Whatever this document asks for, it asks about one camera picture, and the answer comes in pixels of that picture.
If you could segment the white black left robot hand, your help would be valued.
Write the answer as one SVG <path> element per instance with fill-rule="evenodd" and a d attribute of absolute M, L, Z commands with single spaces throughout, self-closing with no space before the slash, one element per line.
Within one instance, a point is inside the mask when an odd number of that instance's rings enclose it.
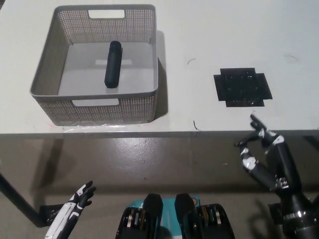
<path fill-rule="evenodd" d="M 89 181 L 81 186 L 72 197 L 63 204 L 44 238 L 69 238 L 83 210 L 92 204 L 91 198 L 94 196 L 95 191 L 96 187 L 93 186 L 93 181 Z"/>

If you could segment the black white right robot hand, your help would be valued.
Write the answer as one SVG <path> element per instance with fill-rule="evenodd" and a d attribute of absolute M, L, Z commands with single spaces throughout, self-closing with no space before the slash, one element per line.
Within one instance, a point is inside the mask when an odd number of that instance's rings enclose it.
<path fill-rule="evenodd" d="M 267 128 L 254 114 L 250 119 L 254 131 L 235 143 L 243 168 L 256 182 L 278 195 L 284 218 L 310 214 L 312 203 L 303 193 L 301 178 L 284 136 Z M 265 151 L 266 165 L 253 156 L 248 147 L 249 142 L 256 140 Z"/>

